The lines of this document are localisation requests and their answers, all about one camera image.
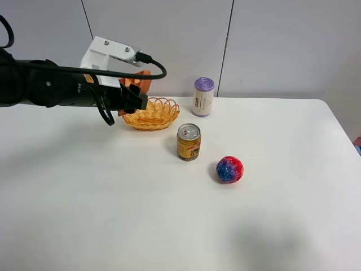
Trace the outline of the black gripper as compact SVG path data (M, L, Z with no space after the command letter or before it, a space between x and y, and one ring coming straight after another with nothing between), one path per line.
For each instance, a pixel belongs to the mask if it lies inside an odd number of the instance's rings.
M98 99L101 105L105 105L109 110L120 110L130 114L137 110L145 110L147 107L147 94L134 84L130 84L129 87L120 84L121 88L103 86L95 75L80 73L74 74L73 80L75 82L74 106L96 107Z

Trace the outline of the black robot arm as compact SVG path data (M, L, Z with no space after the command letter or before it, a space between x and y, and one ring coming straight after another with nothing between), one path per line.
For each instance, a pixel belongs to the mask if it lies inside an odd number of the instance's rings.
M15 60L1 50L1 107L102 106L126 113L146 109L148 98L139 87L104 86L99 79L93 73L60 72L58 65L50 60Z

